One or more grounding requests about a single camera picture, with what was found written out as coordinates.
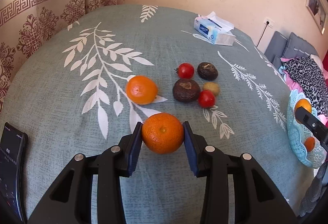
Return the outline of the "red tomato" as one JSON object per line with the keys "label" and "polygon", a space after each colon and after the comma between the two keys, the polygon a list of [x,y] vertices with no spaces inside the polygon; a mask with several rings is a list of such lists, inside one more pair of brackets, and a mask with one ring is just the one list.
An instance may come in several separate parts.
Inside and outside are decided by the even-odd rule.
{"label": "red tomato", "polygon": [[216,99],[214,94],[210,90],[204,90],[200,92],[198,97],[198,104],[202,108],[210,108],[215,104]]}
{"label": "red tomato", "polygon": [[194,76],[195,69],[189,63],[181,63],[176,69],[179,78],[191,79]]}

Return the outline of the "light blue plastic fruit basket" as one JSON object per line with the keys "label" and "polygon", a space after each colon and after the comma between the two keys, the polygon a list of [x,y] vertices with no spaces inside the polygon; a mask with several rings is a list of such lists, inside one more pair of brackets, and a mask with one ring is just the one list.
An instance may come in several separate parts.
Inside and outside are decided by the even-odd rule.
{"label": "light blue plastic fruit basket", "polygon": [[[303,92],[298,92],[298,90],[292,90],[290,92],[287,106],[288,141],[293,153],[303,165],[317,169],[326,160],[327,152],[320,145],[319,140],[314,137],[312,132],[303,124],[299,124],[295,119],[294,108],[296,103],[301,99],[310,101]],[[315,147],[312,151],[308,152],[304,143],[310,137],[314,138]]]}

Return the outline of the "dark avocado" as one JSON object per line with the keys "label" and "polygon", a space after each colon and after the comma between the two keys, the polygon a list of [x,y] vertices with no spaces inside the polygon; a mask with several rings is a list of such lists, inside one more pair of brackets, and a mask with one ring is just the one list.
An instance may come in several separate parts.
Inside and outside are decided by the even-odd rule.
{"label": "dark avocado", "polygon": [[199,98],[201,89],[198,83],[191,79],[181,78],[173,86],[173,98],[180,102],[193,102]]}
{"label": "dark avocado", "polygon": [[203,62],[200,63],[197,67],[197,73],[202,79],[213,81],[215,80],[219,72],[212,63]]}

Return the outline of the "dark avocado far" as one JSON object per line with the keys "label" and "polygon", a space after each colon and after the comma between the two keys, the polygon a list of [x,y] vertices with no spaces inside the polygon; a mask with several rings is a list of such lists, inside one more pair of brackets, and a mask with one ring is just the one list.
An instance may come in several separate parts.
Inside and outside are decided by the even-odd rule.
{"label": "dark avocado far", "polygon": [[200,63],[197,67],[197,73],[202,79],[213,81],[215,80],[219,72],[212,63],[203,62]]}

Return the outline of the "yellowish small potato fruit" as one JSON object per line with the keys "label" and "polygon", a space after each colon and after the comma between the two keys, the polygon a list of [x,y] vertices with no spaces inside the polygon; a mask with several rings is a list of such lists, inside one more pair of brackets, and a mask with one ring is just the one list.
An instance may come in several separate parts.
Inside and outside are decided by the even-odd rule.
{"label": "yellowish small potato fruit", "polygon": [[220,93],[220,86],[215,82],[206,82],[202,87],[203,91],[210,91],[214,96],[218,96]]}

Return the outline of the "dark avocado near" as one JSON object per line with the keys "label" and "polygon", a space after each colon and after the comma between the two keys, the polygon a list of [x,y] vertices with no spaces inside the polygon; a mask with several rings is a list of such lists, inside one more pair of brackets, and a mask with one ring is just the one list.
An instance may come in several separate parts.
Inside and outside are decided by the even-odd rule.
{"label": "dark avocado near", "polygon": [[181,78],[173,86],[173,98],[180,102],[193,102],[199,98],[201,89],[198,83],[191,79]]}

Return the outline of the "orange mandarin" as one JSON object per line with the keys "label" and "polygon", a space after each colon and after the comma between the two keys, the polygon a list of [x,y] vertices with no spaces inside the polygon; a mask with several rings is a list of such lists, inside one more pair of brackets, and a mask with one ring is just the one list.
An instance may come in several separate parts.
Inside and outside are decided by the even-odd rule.
{"label": "orange mandarin", "polygon": [[294,115],[296,115],[296,110],[300,107],[303,107],[309,113],[312,113],[311,103],[307,99],[300,99],[294,107]]}
{"label": "orange mandarin", "polygon": [[157,85],[148,77],[138,75],[132,77],[126,85],[126,95],[136,104],[152,103],[158,93]]}
{"label": "orange mandarin", "polygon": [[315,148],[315,138],[309,137],[305,140],[304,145],[306,147],[307,152],[311,152]]}
{"label": "orange mandarin", "polygon": [[184,141],[183,125],[171,114],[154,114],[142,125],[142,139],[152,152],[171,154],[178,150]]}

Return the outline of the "tissue box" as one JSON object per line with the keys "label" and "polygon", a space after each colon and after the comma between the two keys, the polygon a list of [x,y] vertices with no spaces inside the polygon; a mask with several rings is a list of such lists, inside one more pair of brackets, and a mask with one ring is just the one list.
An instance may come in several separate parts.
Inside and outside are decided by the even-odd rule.
{"label": "tissue box", "polygon": [[221,19],[214,11],[206,16],[199,15],[194,20],[194,28],[214,45],[233,46],[234,24]]}

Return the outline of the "framed wall picture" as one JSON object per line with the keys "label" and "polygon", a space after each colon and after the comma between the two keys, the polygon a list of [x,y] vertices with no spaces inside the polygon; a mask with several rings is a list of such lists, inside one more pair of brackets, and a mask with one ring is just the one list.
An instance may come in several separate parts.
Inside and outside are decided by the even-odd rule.
{"label": "framed wall picture", "polygon": [[327,22],[327,11],[323,6],[323,3],[321,0],[307,0],[306,7],[318,26],[320,33],[323,35]]}

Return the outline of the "grey blue sofa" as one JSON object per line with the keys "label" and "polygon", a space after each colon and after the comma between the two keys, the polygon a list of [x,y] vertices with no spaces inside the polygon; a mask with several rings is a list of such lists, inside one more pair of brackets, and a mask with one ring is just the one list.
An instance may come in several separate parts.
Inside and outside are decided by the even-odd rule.
{"label": "grey blue sofa", "polygon": [[295,33],[290,33],[289,37],[285,37],[278,31],[273,33],[264,54],[276,69],[282,66],[282,58],[293,59],[295,57],[319,55],[310,43],[297,36]]}

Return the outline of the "black smartphone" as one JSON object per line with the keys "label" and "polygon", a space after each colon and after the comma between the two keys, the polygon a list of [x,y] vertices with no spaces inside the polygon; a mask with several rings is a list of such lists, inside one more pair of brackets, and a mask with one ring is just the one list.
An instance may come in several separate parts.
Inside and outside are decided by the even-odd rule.
{"label": "black smartphone", "polygon": [[11,223],[27,223],[23,205],[23,167],[28,136],[5,123],[1,137],[1,211]]}

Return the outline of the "white wall socket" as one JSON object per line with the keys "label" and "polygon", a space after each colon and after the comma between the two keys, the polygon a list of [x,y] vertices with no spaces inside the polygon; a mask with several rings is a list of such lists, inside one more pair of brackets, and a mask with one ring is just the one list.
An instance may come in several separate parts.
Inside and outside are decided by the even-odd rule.
{"label": "white wall socket", "polygon": [[263,23],[264,23],[265,25],[267,25],[268,27],[272,28],[272,29],[273,29],[273,27],[274,27],[274,25],[275,25],[275,21],[273,21],[273,20],[270,19],[269,17],[266,17],[266,18],[264,19]]}

